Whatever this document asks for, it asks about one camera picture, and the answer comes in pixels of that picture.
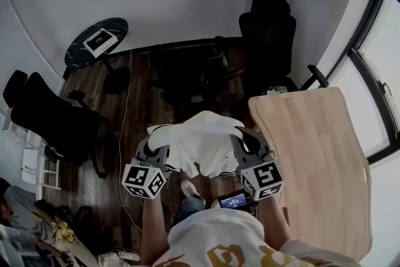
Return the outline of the black device with screen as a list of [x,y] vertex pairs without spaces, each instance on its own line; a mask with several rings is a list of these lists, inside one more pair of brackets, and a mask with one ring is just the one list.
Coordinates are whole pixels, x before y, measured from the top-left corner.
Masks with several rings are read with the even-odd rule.
[[245,210],[249,207],[244,190],[239,190],[232,192],[231,194],[220,196],[218,197],[217,201],[221,208],[226,209]]

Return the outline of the black office chair with headrest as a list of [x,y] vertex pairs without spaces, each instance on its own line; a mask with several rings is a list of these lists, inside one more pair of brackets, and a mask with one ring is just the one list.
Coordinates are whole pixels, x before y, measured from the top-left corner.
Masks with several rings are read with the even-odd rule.
[[266,95],[271,86],[285,86],[288,92],[304,91],[318,82],[329,83],[315,65],[308,65],[310,77],[302,86],[289,77],[296,20],[286,0],[252,0],[251,9],[239,17],[246,53],[242,87],[244,100]]
[[88,108],[82,91],[68,94],[69,99],[79,103],[74,106],[52,92],[39,73],[28,76],[16,70],[2,95],[11,108],[11,121],[45,140],[44,155],[48,160],[81,166],[91,159],[99,178],[107,176],[98,168],[95,146],[100,127],[108,119]]

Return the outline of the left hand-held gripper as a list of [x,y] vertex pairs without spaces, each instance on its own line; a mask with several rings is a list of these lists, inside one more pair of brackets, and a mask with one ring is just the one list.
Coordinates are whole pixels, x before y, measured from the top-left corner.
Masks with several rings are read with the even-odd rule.
[[121,184],[132,196],[154,199],[168,183],[171,173],[166,166],[170,145],[158,148],[154,158],[148,145],[149,138],[145,137],[138,144],[136,156],[125,166]]

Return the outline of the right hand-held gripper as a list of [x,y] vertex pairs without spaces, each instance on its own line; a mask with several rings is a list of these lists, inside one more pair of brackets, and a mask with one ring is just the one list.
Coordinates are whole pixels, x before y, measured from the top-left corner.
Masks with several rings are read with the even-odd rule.
[[283,188],[283,174],[265,137],[249,128],[236,127],[242,139],[230,135],[237,159],[236,176],[255,201],[279,194]]

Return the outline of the person's white shirt gold print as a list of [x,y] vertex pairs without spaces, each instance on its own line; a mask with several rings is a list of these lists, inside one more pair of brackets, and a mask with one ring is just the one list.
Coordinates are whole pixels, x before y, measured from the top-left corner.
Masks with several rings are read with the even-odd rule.
[[249,213],[207,209],[171,228],[169,249],[152,267],[361,267],[347,256],[300,239],[272,249]]

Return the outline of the round black marble side table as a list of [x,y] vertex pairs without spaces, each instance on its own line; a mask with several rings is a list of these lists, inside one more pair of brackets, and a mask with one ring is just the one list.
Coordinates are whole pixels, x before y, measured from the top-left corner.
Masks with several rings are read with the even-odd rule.
[[[94,58],[84,47],[83,42],[101,28],[113,33],[117,37],[118,42],[98,58]],[[116,49],[126,37],[128,30],[128,22],[123,18],[107,18],[94,23],[81,32],[69,45],[64,58],[66,66],[70,69],[82,69],[96,62],[102,61],[108,70],[108,75],[103,82],[104,92],[108,94],[121,93],[130,84],[131,70],[125,67],[114,69],[110,65],[108,59],[111,57],[111,52]]]

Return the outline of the white shelf rack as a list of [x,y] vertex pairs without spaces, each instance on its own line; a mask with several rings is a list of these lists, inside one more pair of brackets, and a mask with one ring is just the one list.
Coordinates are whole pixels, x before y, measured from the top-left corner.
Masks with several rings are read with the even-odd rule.
[[38,134],[24,129],[11,120],[11,108],[6,108],[1,123],[1,132],[23,147],[20,172],[25,183],[43,188],[62,190],[60,187],[60,159],[52,154]]

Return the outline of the black window frame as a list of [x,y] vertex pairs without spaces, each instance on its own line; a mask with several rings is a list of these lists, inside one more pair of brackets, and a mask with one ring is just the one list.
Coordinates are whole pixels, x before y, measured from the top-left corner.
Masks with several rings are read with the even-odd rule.
[[386,97],[387,86],[373,76],[372,69],[367,65],[364,58],[361,57],[359,49],[366,40],[368,32],[371,31],[373,23],[377,19],[378,12],[384,0],[369,0],[366,9],[361,17],[361,20],[346,45],[344,51],[336,61],[335,65],[328,72],[327,78],[331,79],[334,72],[339,68],[339,64],[344,58],[349,58],[361,75],[367,90],[371,94],[373,101],[377,107],[379,115],[382,119],[384,129],[388,135],[389,145],[374,152],[367,157],[370,165],[383,160],[384,158],[394,154],[400,150],[400,128],[396,124],[394,111],[389,106],[389,100]]

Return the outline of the white flat box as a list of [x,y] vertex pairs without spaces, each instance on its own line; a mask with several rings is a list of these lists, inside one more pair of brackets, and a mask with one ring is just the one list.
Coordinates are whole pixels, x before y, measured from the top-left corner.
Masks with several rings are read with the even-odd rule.
[[83,44],[94,58],[98,58],[117,42],[118,38],[113,33],[101,28],[87,38]]

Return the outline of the person's left white shoe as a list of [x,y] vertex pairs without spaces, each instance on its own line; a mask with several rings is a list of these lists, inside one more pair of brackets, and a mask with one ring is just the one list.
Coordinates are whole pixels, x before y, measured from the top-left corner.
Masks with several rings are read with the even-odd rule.
[[205,200],[200,196],[195,186],[189,180],[181,181],[181,190],[186,197],[195,197],[197,199],[202,200],[205,203]]

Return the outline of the light wooden desk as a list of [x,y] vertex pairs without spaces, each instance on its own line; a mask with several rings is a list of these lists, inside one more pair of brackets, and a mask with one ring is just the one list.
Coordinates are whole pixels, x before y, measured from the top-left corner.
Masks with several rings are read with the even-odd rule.
[[362,260],[373,240],[371,174],[341,90],[258,96],[248,106],[282,167],[293,235]]

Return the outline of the white garment with black stripes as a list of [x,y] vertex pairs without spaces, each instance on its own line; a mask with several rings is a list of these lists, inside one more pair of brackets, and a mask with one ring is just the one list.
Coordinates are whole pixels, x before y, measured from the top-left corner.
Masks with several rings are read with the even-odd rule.
[[238,128],[243,126],[234,118],[201,111],[183,123],[148,127],[148,145],[152,151],[168,145],[166,166],[184,171],[190,178],[200,174],[209,178],[230,177],[238,167],[231,136],[242,139]]

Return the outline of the black bag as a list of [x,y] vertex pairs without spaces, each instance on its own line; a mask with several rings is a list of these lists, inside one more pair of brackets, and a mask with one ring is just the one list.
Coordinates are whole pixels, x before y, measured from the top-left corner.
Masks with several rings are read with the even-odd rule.
[[73,216],[72,222],[75,228],[90,228],[93,225],[93,209],[90,206],[80,206]]

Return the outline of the person's left forearm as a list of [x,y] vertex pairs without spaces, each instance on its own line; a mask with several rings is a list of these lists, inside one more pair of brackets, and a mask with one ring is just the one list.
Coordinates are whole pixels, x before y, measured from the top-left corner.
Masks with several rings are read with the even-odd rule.
[[169,249],[160,195],[144,200],[142,226],[141,264],[152,266]]

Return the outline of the person's right forearm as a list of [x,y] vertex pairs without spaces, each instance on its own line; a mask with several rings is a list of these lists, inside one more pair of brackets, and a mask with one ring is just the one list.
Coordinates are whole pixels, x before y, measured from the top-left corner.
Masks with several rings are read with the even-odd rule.
[[287,241],[293,238],[283,210],[273,197],[260,200],[259,210],[260,222],[264,229],[264,241],[272,249],[279,251]]

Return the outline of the person's blue jeans leg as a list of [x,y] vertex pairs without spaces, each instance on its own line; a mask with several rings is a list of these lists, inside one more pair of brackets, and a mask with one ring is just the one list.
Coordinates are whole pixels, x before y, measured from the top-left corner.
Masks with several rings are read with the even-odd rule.
[[183,199],[173,221],[171,227],[182,222],[190,215],[205,210],[206,202],[199,195],[188,196]]

